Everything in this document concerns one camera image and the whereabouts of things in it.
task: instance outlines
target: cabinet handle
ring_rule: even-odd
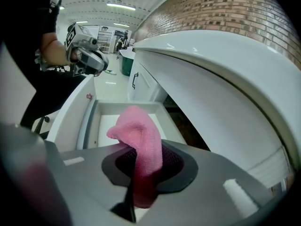
[[[139,73],[137,72],[136,74],[134,74],[134,77],[133,77],[133,82],[132,82],[132,87],[135,89],[135,85],[134,85],[134,82],[135,82],[135,78],[138,77]]]

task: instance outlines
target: ceiling light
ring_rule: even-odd
[[[107,3],[108,6],[110,7],[118,7],[118,8],[126,8],[135,11],[136,9],[133,7],[125,6],[125,5],[120,5],[120,4],[115,4],[115,3]]]
[[[129,25],[125,25],[125,24],[117,24],[117,23],[114,23],[115,25],[120,25],[120,26],[125,26],[125,27],[129,27]]]

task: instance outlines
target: white cabinet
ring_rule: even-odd
[[[127,85],[127,99],[163,102],[166,97],[167,93],[158,82],[137,60],[134,60]]]

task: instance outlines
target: green trash bin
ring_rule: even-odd
[[[123,75],[130,76],[136,53],[127,49],[119,51],[119,66]]]

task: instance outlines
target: white floor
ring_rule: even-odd
[[[111,75],[105,72],[102,72],[98,77],[94,77],[94,84],[96,90],[96,97],[99,100],[118,100],[125,101],[127,99],[127,83],[128,76],[123,75],[119,69],[119,60],[116,59],[116,54],[108,54],[109,66],[107,70],[114,71],[117,75]],[[43,122],[41,132],[49,131],[53,121],[55,120],[56,115],[59,111],[56,111],[48,117],[50,122]],[[36,128],[40,119],[37,119],[32,127],[32,131]]]

